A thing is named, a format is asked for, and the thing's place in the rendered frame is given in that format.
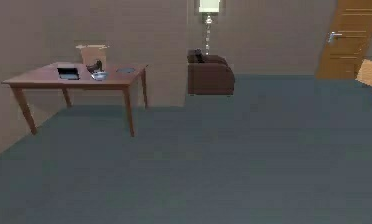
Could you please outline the tan wooden chair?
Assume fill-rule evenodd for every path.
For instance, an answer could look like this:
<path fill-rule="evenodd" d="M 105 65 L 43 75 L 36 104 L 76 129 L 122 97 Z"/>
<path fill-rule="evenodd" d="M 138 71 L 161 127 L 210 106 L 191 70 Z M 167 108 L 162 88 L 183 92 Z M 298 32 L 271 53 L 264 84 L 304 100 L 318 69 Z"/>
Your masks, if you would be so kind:
<path fill-rule="evenodd" d="M 106 68 L 106 50 L 107 45 L 77 45 L 77 49 L 80 50 L 83 64 L 93 65 L 97 59 L 102 61 L 104 70 Z"/>

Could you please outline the black rectangular tray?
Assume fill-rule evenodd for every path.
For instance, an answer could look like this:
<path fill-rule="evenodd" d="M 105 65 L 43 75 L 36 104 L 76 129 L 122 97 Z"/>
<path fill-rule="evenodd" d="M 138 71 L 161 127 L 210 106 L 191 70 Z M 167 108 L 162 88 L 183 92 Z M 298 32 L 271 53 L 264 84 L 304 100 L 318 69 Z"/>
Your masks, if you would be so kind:
<path fill-rule="evenodd" d="M 65 80 L 79 80 L 79 72 L 76 68 L 58 68 L 59 77 Z"/>

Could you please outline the brown wooden table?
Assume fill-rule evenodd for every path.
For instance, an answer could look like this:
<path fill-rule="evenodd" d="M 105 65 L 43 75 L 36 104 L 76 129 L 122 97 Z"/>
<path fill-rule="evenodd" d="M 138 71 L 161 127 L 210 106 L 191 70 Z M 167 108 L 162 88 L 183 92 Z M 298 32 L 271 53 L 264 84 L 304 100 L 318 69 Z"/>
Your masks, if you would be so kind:
<path fill-rule="evenodd" d="M 105 70 L 108 73 L 108 77 L 102 81 L 94 80 L 86 66 L 80 63 L 74 63 L 74 66 L 79 72 L 79 80 L 60 79 L 57 71 L 60 65 L 68 65 L 68 62 L 55 62 L 2 81 L 2 84 L 8 85 L 12 90 L 30 132 L 33 135 L 37 134 L 37 127 L 23 93 L 24 89 L 61 89 L 68 108 L 72 106 L 68 94 L 69 89 L 121 91 L 124 96 L 130 135 L 132 137 L 135 136 L 130 89 L 137 80 L 141 80 L 144 107 L 148 108 L 146 81 L 147 64 L 107 64 Z M 119 73 L 116 72 L 118 68 L 135 68 L 135 72 Z"/>

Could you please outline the silver floor lamp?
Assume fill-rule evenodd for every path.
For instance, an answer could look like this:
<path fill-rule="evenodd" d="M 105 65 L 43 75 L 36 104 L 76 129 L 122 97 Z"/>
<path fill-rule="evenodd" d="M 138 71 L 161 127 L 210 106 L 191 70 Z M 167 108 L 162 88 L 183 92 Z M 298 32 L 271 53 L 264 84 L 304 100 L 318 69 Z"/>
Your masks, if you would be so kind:
<path fill-rule="evenodd" d="M 198 12 L 205 24 L 205 54 L 210 53 L 210 35 L 213 17 L 220 12 L 220 0 L 199 0 Z"/>

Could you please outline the brown wooden door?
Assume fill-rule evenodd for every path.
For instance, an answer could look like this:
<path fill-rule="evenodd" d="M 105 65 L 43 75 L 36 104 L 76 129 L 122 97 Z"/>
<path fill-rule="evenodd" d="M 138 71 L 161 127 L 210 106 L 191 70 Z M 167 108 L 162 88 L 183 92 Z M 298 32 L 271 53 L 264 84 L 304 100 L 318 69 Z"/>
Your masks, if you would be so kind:
<path fill-rule="evenodd" d="M 329 33 L 343 36 L 328 43 Z M 315 77 L 355 79 L 372 40 L 372 0 L 337 0 Z"/>

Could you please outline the dark figurine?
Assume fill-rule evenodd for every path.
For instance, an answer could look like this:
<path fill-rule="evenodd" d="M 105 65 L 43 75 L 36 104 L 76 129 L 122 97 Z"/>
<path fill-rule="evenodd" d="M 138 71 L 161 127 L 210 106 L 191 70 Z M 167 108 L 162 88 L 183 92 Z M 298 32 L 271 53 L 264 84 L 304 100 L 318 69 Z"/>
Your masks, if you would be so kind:
<path fill-rule="evenodd" d="M 102 61 L 97 59 L 96 62 L 93 64 L 93 65 L 87 65 L 86 68 L 87 70 L 91 73 L 91 74 L 94 74 L 96 72 L 102 72 L 103 69 L 103 64 L 102 64 Z"/>

